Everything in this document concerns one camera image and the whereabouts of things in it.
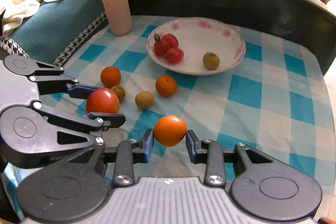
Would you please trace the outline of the large red tomato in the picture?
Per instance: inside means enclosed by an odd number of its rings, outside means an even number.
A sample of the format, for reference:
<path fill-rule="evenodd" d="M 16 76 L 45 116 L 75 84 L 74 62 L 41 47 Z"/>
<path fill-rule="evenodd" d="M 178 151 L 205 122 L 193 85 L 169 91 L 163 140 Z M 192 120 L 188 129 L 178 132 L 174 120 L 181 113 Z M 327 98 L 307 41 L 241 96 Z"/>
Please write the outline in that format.
<path fill-rule="evenodd" d="M 119 112 L 120 102 L 114 92 L 108 88 L 99 88 L 93 91 L 86 101 L 87 113 L 111 113 Z"/>

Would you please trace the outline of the orange tangerine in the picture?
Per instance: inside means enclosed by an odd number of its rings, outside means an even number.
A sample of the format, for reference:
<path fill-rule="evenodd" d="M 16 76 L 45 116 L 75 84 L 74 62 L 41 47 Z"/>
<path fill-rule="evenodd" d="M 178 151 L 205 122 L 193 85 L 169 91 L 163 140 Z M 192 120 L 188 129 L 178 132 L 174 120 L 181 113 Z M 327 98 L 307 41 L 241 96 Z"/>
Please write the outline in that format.
<path fill-rule="evenodd" d="M 185 121 L 175 115 L 166 115 L 160 118 L 153 129 L 155 139 L 166 147 L 177 145 L 186 133 L 187 125 Z"/>
<path fill-rule="evenodd" d="M 176 80 L 169 75 L 161 75 L 155 82 L 157 93 L 163 97 L 171 97 L 177 91 L 178 85 Z"/>
<path fill-rule="evenodd" d="M 101 72 L 100 80 L 105 87 L 112 88 L 113 86 L 120 84 L 121 72 L 117 67 L 106 67 Z"/>

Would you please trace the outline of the teal blanket with houndstooth trim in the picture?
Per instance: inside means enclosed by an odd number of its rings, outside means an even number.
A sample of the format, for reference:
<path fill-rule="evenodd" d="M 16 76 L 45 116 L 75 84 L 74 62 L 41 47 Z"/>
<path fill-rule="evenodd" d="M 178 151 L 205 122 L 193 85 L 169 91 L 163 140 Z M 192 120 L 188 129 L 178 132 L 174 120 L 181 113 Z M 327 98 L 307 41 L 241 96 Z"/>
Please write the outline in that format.
<path fill-rule="evenodd" d="M 1 51 L 62 66 L 107 24 L 102 0 L 44 3 L 8 37 L 1 37 Z"/>

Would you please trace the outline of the blue white checkered tablecloth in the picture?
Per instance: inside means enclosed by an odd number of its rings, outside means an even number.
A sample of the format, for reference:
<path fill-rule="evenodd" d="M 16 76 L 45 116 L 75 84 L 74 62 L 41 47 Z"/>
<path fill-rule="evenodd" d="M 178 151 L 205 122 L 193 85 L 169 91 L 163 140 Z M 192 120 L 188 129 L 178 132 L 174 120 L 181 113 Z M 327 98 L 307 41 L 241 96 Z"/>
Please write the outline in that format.
<path fill-rule="evenodd" d="M 323 190 L 317 212 L 331 212 L 335 187 L 335 131 L 325 81 L 306 48 L 268 34 L 239 28 L 246 54 L 230 71 L 210 76 L 172 73 L 178 83 L 170 98 L 156 94 L 148 110 L 135 96 L 155 92 L 155 82 L 169 71 L 146 53 L 145 42 L 166 17 L 135 16 L 127 36 L 104 28 L 65 63 L 66 73 L 81 83 L 100 86 L 110 65 L 121 71 L 126 91 L 120 112 L 125 124 L 104 134 L 106 145 L 137 139 L 164 115 L 181 117 L 200 139 L 225 147 L 244 142 L 314 177 Z"/>

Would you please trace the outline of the white cloth on blanket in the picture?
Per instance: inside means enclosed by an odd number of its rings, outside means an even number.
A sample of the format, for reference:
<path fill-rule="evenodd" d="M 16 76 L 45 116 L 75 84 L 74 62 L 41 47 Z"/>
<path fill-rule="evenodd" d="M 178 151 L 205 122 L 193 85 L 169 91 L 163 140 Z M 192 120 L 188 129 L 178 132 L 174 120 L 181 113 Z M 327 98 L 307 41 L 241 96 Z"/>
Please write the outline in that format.
<path fill-rule="evenodd" d="M 16 28 L 20 27 L 25 18 L 38 12 L 41 3 L 56 2 L 61 0 L 1 0 L 4 7 L 2 22 L 2 36 L 9 36 Z"/>

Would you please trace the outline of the red cherry tomato with stem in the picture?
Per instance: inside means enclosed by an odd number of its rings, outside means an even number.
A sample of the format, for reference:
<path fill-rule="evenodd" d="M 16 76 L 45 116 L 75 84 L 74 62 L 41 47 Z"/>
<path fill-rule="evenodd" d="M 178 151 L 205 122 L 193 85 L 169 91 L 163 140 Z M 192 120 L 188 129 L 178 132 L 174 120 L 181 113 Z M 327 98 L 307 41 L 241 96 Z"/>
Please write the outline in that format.
<path fill-rule="evenodd" d="M 159 34 L 154 34 L 154 53 L 157 56 L 161 56 L 163 57 L 166 52 L 170 49 L 170 45 L 167 41 L 161 39 L 161 37 L 159 36 Z"/>

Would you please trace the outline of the small red cherry tomato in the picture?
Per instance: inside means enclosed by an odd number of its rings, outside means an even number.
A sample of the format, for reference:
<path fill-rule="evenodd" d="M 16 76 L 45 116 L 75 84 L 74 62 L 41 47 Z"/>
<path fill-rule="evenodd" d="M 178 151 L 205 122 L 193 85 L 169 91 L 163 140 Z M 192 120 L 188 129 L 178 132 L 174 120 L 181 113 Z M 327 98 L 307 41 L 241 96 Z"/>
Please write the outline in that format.
<path fill-rule="evenodd" d="M 184 52 L 180 48 L 170 48 L 164 55 L 169 64 L 177 64 L 184 58 Z"/>

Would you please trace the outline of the white floral porcelain bowl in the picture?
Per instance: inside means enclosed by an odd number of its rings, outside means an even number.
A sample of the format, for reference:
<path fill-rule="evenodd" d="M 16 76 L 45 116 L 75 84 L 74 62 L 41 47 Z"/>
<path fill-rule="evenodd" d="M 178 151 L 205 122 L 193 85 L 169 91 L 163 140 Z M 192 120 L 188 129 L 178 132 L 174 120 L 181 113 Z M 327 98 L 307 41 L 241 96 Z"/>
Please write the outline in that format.
<path fill-rule="evenodd" d="M 184 57 L 170 64 L 154 53 L 154 36 L 172 34 L 179 42 Z M 185 75 L 214 75 L 234 68 L 245 56 L 246 44 L 237 30 L 220 21 L 207 18 L 179 18 L 154 29 L 146 40 L 151 59 L 162 67 Z M 203 65 L 203 56 L 212 52 L 219 57 L 219 66 L 210 70 Z"/>

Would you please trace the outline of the dark coffee table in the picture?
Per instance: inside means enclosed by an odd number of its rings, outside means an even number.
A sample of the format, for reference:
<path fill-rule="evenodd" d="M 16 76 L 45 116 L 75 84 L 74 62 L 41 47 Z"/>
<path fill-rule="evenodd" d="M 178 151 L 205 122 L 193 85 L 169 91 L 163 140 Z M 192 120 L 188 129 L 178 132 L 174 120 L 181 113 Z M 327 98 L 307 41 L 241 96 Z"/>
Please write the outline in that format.
<path fill-rule="evenodd" d="M 320 0 L 128 0 L 132 15 L 198 16 L 287 39 L 326 73 L 335 59 L 335 15 Z"/>

